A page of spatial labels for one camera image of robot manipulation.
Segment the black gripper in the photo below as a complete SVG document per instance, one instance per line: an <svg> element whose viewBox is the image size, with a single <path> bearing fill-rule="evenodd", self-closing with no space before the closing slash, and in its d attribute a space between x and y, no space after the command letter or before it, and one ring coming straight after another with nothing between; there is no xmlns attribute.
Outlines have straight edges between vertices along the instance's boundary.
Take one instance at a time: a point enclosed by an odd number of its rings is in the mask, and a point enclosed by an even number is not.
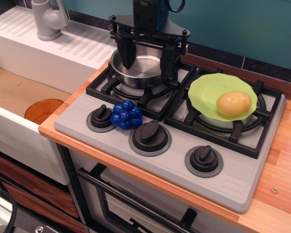
<svg viewBox="0 0 291 233"><path fill-rule="evenodd" d="M166 80L178 60L187 52L190 31L173 23L170 13L179 13L185 6L172 8L168 0L134 0L132 15L112 15L111 35L125 68L130 69L136 59L136 45L162 49L161 77Z"/></svg>

